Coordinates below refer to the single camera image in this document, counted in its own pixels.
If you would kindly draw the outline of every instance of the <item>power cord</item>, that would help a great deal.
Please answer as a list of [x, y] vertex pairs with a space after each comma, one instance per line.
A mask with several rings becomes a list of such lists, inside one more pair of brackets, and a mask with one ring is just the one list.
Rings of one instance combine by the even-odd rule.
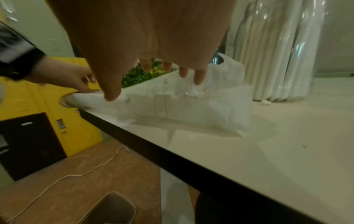
[[35, 197], [35, 199], [33, 199], [24, 209], [22, 209], [22, 211], [20, 211], [16, 216], [14, 216], [13, 218], [7, 220], [5, 223], [12, 223], [12, 221], [17, 218], [19, 215], [21, 215], [24, 211], [26, 211], [26, 209], [29, 208], [29, 206], [31, 206], [39, 197], [41, 197], [49, 188], [51, 188], [54, 184], [56, 184], [57, 182], [59, 182], [60, 180], [66, 178], [66, 177], [69, 177], [69, 176], [73, 176], [73, 177], [79, 177], [79, 176], [84, 176], [88, 173], [91, 173], [92, 171], [96, 170], [97, 168], [101, 167], [101, 166], [104, 166], [106, 165], [107, 163], [109, 163], [110, 161], [112, 161], [112, 159], [114, 159], [118, 153], [119, 153], [119, 150], [122, 148], [122, 147], [125, 147], [127, 149], [128, 152], [130, 152], [130, 150], [128, 149], [128, 147], [126, 145], [122, 145], [121, 147], [118, 148], [117, 152], [114, 154], [114, 156], [112, 156], [107, 162], [105, 162], [104, 164], [101, 164], [101, 165], [98, 165], [97, 167], [95, 167], [94, 169], [86, 172], [86, 173], [83, 173], [83, 174], [80, 174], [80, 175], [75, 175], [75, 174], [69, 174], [69, 175], [66, 175], [64, 177], [61, 177], [59, 178], [58, 180], [54, 181], [54, 183], [52, 183], [51, 185], [49, 185], [49, 187], [47, 187], [44, 191], [42, 191], [42, 193], [40, 193], [37, 197]]

